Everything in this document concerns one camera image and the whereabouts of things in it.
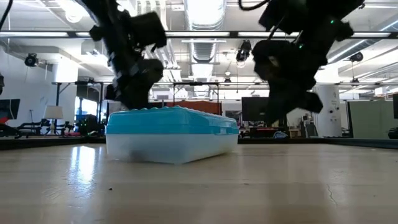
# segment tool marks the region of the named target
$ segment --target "ventilation duct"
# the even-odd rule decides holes
[[[226,0],[184,0],[185,18],[188,30],[220,30],[224,23]],[[191,43],[191,62],[200,63],[191,65],[192,76],[206,78],[208,81],[213,73],[212,64],[215,61],[216,44]],[[208,86],[195,86],[194,91],[199,97],[208,95]]]
[[[398,15],[394,16],[394,22],[390,23],[388,26],[385,26],[382,29],[379,29],[381,32],[397,32],[398,31]],[[348,44],[329,55],[329,63],[339,62],[340,60],[346,59],[351,55],[364,50],[375,43],[380,42],[380,39],[368,39],[368,40],[357,40],[352,42],[352,44]]]

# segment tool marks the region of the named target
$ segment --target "translucent white container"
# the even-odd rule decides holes
[[[232,151],[236,121],[191,109],[121,111],[106,128],[108,155],[115,159],[183,164]]]

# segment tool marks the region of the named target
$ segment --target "blue lid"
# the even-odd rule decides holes
[[[109,116],[106,134],[238,134],[236,120],[175,106],[120,111]]]

